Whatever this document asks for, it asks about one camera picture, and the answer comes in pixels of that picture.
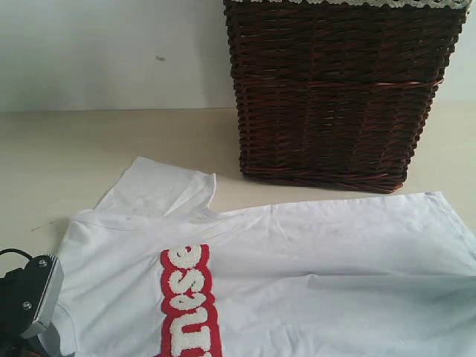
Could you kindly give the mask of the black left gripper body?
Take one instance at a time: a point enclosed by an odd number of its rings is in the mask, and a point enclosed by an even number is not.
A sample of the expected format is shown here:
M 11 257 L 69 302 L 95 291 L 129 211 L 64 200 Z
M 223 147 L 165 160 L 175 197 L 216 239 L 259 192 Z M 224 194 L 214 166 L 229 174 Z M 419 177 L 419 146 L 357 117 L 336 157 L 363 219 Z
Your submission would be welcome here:
M 22 308 L 16 298 L 16 287 L 22 272 L 22 269 L 14 269 L 1 278 L 1 356 L 37 356 L 16 331 L 17 318 L 22 324 Z

